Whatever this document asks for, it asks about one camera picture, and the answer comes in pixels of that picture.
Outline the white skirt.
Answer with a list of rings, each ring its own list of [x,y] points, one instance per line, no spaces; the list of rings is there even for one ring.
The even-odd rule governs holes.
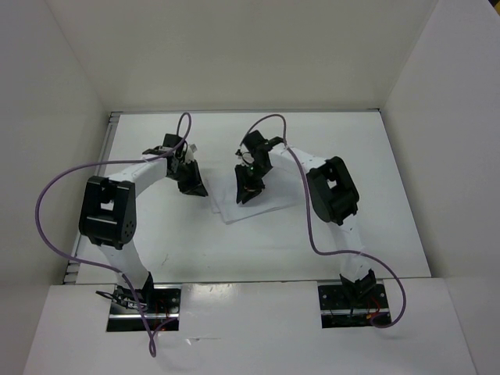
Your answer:
[[[204,179],[213,213],[225,224],[297,205],[302,200],[298,178],[284,171],[271,171],[265,189],[249,202],[236,203],[237,185],[233,173],[211,172]]]

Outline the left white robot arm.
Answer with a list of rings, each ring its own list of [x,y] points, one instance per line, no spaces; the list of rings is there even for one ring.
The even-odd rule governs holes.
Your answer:
[[[137,224],[136,198],[157,181],[168,178],[177,182],[180,193],[206,197],[195,145],[184,143],[172,155],[156,159],[170,149],[148,149],[140,163],[107,177],[87,181],[80,212],[79,230],[103,253],[109,266],[117,269],[117,301],[127,298],[138,312],[147,312],[155,304],[151,273],[142,264],[134,244]]]

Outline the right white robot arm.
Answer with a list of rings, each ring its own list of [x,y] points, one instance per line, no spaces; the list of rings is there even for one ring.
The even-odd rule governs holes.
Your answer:
[[[246,204],[266,188],[264,177],[272,169],[302,179],[309,193],[309,210],[330,229],[337,252],[346,254],[341,265],[342,297],[350,309],[366,304],[376,285],[374,272],[361,256],[364,246],[356,223],[359,193],[343,159],[316,157],[285,145],[284,139],[264,138],[255,130],[246,135],[235,166],[236,203]]]

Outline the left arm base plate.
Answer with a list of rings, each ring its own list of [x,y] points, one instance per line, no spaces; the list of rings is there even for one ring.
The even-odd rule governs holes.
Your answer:
[[[95,294],[110,301],[107,332],[145,331],[132,294],[116,286],[113,292],[96,291]],[[141,300],[145,320],[152,332],[178,331],[180,325],[181,289],[161,287],[152,291],[151,300]]]

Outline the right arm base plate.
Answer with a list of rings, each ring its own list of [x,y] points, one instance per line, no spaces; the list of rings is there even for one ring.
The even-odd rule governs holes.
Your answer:
[[[319,284],[318,295],[323,329],[369,327],[371,320],[382,326],[391,323],[391,313],[383,284],[351,307],[339,284]]]

